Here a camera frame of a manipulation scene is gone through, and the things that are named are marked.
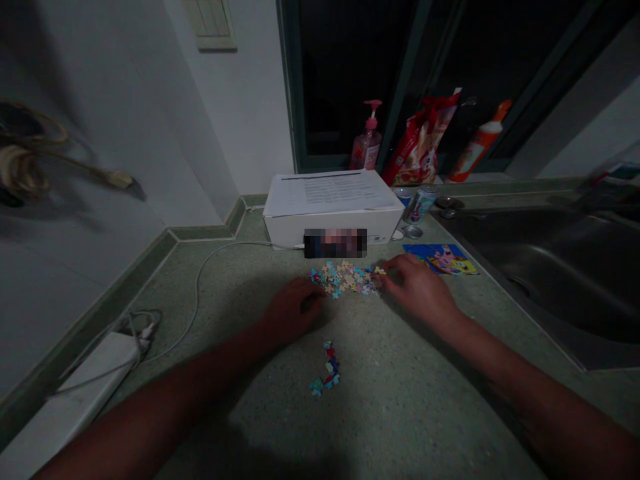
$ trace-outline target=bottle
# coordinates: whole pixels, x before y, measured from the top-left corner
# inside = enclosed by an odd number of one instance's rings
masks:
[[[353,141],[349,170],[374,170],[380,152],[382,135],[375,129],[378,126],[375,110],[382,105],[382,101],[367,100],[365,104],[371,106],[371,116],[365,122],[365,131]]]
[[[465,148],[462,155],[460,155],[458,162],[456,162],[453,170],[449,174],[449,180],[464,182],[464,180],[467,179],[471,170],[475,168],[480,159],[487,150],[489,150],[491,144],[498,138],[498,135],[502,133],[502,120],[510,108],[511,100],[505,100],[498,105],[498,110],[495,112],[493,118],[480,125],[480,128],[475,132],[467,148]]]

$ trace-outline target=paper sheet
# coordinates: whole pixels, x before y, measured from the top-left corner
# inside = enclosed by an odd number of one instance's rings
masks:
[[[276,175],[269,190],[274,217],[394,207],[387,186],[368,170],[308,175]]]

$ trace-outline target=forearm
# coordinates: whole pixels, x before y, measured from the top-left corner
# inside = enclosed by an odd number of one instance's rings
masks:
[[[640,452],[632,434],[462,312],[427,324],[486,376],[516,410],[533,448],[558,472],[624,477],[637,467]]]
[[[98,419],[35,478],[149,478],[186,438],[196,418],[274,350],[252,327],[156,379]]]

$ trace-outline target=pile of puzzle pieces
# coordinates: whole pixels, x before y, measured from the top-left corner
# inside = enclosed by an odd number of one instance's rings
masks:
[[[333,262],[327,264],[318,272],[311,269],[309,278],[316,285],[320,285],[334,299],[340,297],[347,290],[368,295],[374,293],[378,295],[381,284],[376,275],[386,275],[382,268],[372,265],[370,267],[354,267],[350,262],[342,260],[336,266]]]
[[[338,366],[340,366],[340,364],[335,359],[335,350],[333,349],[331,341],[324,342],[322,346],[329,358],[329,361],[325,363],[325,367],[329,371],[329,376],[324,381],[318,377],[309,384],[311,394],[317,395],[318,397],[322,396],[322,389],[331,390],[334,385],[340,383],[340,374],[338,373]]]

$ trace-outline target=dark window glass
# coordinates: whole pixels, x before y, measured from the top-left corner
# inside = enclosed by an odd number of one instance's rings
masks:
[[[441,172],[502,100],[517,100],[582,6],[581,0],[467,2],[432,95],[462,87],[461,100],[476,97],[476,104],[459,108],[449,125],[438,148]]]
[[[413,10],[408,0],[300,2],[308,155],[350,153],[371,113],[364,100],[382,100],[384,132]]]

